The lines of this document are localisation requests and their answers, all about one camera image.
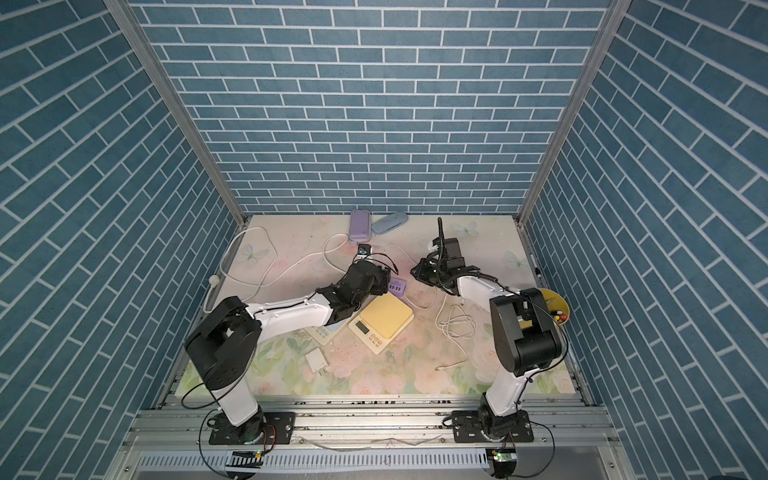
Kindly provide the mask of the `purple power strip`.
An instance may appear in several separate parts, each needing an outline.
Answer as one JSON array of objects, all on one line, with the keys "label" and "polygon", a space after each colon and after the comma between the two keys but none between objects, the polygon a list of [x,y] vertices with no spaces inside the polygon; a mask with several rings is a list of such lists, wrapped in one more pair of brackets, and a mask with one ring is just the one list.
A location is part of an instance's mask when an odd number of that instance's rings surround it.
[{"label": "purple power strip", "polygon": [[408,282],[404,279],[392,277],[388,284],[388,291],[397,298],[403,298],[406,293]]}]

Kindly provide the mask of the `yellow top kitchen scale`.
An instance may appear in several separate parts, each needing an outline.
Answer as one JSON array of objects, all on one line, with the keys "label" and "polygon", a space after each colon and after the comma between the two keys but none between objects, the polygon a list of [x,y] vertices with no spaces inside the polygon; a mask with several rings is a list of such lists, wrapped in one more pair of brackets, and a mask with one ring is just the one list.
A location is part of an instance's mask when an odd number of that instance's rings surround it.
[{"label": "yellow top kitchen scale", "polygon": [[380,354],[414,319],[410,306],[391,293],[376,296],[348,323],[348,328],[374,354]]}]

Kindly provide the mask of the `blue top kitchen scale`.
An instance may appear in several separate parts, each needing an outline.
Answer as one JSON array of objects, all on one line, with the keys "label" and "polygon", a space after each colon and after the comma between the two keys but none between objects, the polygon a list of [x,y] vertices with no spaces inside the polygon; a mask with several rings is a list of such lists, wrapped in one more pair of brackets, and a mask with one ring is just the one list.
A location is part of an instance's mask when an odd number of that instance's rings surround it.
[{"label": "blue top kitchen scale", "polygon": [[307,327],[305,332],[315,340],[319,345],[327,345],[341,330],[347,325],[348,321],[335,323],[330,326]]}]

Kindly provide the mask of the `white charger adapter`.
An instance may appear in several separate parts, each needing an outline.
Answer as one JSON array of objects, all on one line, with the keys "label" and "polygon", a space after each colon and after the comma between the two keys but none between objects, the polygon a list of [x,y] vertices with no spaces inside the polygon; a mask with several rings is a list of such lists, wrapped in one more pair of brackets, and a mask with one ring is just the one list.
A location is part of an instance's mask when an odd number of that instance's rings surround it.
[{"label": "white charger adapter", "polygon": [[305,359],[313,373],[318,373],[328,366],[328,361],[320,348],[308,352]]}]

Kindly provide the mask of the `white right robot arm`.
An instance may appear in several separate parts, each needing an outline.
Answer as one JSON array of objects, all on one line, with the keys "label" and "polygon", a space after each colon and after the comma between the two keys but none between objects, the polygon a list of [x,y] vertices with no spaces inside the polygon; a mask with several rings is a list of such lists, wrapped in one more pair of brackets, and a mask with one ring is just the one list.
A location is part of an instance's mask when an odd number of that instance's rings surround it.
[{"label": "white right robot arm", "polygon": [[465,263],[456,238],[438,236],[430,253],[411,270],[415,280],[484,308],[491,318],[497,375],[483,395],[480,413],[488,419],[515,414],[526,386],[563,354],[564,343],[544,294],[515,290]]}]

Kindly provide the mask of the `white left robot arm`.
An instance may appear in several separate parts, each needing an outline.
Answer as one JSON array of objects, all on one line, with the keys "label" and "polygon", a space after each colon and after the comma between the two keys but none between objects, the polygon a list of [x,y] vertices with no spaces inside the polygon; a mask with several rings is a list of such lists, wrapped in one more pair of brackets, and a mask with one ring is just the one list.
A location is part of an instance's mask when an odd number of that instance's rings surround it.
[{"label": "white left robot arm", "polygon": [[184,349],[229,424],[251,424],[261,411],[246,374],[259,345],[295,330],[344,321],[368,297],[386,294],[390,280],[389,267],[358,259],[337,282],[299,298],[257,304],[227,297],[189,334]]}]

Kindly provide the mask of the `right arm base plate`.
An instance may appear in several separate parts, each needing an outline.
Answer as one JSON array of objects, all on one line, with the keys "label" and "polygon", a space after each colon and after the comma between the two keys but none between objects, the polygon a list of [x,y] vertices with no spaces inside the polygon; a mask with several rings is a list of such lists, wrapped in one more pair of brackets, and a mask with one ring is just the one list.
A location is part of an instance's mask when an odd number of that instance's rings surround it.
[{"label": "right arm base plate", "polygon": [[534,441],[531,421],[525,410],[496,416],[488,408],[477,411],[457,410],[444,418],[444,425],[456,443],[531,443]]}]

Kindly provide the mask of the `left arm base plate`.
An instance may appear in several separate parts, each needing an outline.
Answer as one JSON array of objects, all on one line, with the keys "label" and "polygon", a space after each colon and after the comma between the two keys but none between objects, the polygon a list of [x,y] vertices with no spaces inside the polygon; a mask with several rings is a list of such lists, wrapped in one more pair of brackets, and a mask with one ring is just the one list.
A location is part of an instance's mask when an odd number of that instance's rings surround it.
[{"label": "left arm base plate", "polygon": [[290,443],[296,414],[259,411],[240,426],[233,426],[224,413],[206,420],[211,445],[287,445]]}]

